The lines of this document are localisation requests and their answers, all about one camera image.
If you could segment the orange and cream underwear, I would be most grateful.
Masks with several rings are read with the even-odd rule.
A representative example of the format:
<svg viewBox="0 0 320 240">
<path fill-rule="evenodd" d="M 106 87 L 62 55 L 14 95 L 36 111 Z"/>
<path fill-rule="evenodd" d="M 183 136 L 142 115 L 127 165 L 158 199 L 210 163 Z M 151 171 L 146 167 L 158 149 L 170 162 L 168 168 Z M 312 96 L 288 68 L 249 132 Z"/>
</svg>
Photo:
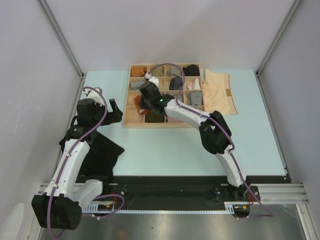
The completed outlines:
<svg viewBox="0 0 320 240">
<path fill-rule="evenodd" d="M 141 95 L 137 95 L 133 99 L 134 105 L 135 105 L 135 108 L 136 108 L 138 114 L 144 116 L 144 115 L 146 115 L 148 113 L 148 110 L 147 109 L 143 109 L 141 107 L 141 100 L 142 100 L 142 96 Z"/>
</svg>

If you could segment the black garment pile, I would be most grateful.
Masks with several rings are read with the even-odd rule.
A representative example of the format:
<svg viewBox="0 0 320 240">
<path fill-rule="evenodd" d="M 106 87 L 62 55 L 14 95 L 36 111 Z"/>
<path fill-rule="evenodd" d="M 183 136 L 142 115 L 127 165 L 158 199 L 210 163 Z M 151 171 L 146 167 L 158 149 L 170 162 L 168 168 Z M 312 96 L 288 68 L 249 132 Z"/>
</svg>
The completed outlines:
<svg viewBox="0 0 320 240">
<path fill-rule="evenodd" d="M 96 130 L 83 139 L 86 140 L 89 141 L 89 151 L 77 170 L 77 175 L 91 178 L 102 176 L 111 180 L 118 157 L 125 150 Z"/>
</svg>

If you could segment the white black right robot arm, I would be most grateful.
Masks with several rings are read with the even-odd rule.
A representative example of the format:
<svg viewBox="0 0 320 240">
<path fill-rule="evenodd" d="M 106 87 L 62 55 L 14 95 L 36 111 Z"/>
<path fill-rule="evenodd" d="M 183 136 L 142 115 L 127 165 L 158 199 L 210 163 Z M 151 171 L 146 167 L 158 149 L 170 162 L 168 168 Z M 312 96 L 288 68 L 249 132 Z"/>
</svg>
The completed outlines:
<svg viewBox="0 0 320 240">
<path fill-rule="evenodd" d="M 252 193 L 251 182 L 235 158 L 231 130 L 219 111 L 209 113 L 190 107 L 170 94 L 161 94 L 150 81 L 143 83 L 139 91 L 142 108 L 183 121 L 199 131 L 202 146 L 218 158 L 224 169 L 235 200 L 242 201 Z"/>
</svg>

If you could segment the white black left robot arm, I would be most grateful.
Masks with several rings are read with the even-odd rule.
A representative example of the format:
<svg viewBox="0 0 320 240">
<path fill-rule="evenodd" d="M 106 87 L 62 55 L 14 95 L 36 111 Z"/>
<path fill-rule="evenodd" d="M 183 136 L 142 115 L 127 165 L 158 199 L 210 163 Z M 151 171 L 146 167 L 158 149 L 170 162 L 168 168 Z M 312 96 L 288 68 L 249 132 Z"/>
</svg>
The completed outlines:
<svg viewBox="0 0 320 240">
<path fill-rule="evenodd" d="M 97 197 L 110 196 L 109 183 L 118 157 L 125 151 L 95 126 L 119 123 L 123 112 L 109 100 L 112 111 L 92 98 L 78 101 L 77 115 L 60 141 L 62 156 L 44 193 L 36 194 L 31 206 L 43 228 L 75 230 L 83 211 Z"/>
</svg>

